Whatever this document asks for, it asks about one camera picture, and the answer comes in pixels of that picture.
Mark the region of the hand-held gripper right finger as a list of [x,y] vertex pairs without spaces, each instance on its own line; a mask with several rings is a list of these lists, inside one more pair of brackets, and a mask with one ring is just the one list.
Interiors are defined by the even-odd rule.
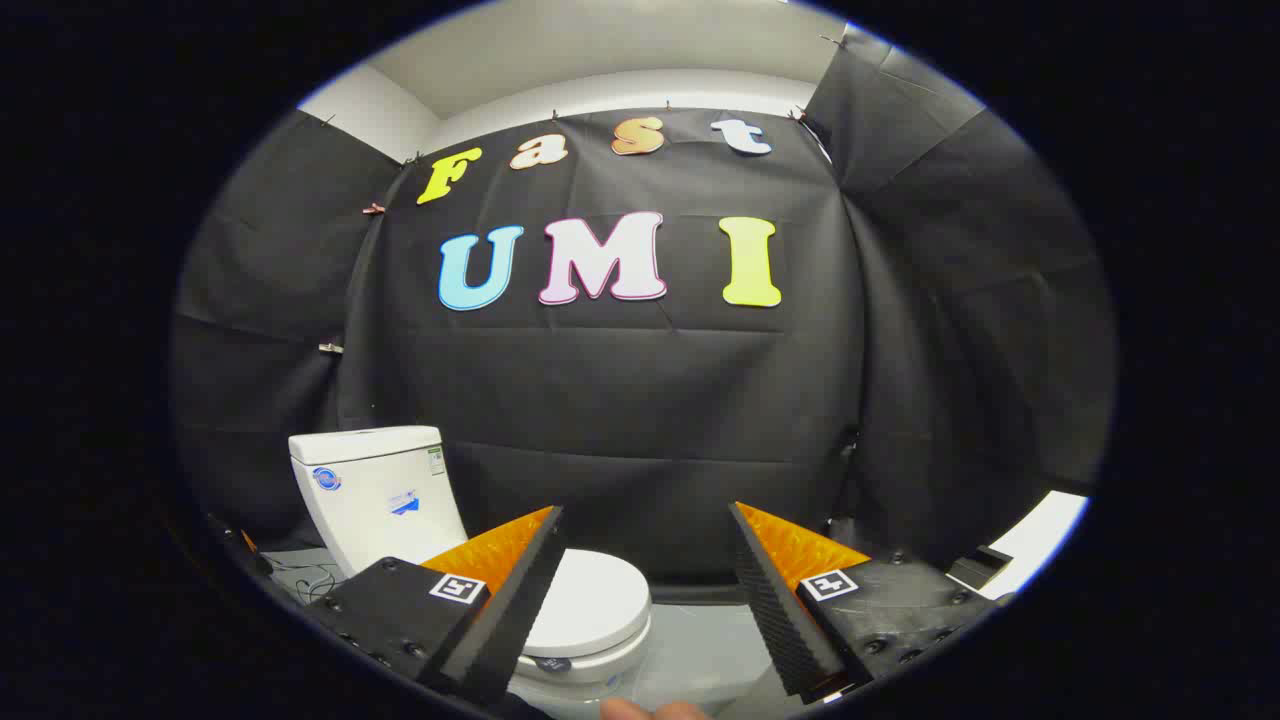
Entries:
[[787,696],[809,705],[906,673],[1002,605],[909,553],[864,553],[741,501],[735,575]]

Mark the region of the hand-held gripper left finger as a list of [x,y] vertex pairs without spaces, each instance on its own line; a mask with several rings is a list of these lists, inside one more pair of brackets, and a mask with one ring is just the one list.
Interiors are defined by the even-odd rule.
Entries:
[[495,703],[564,556],[563,511],[539,509],[424,562],[378,559],[305,615],[401,680]]

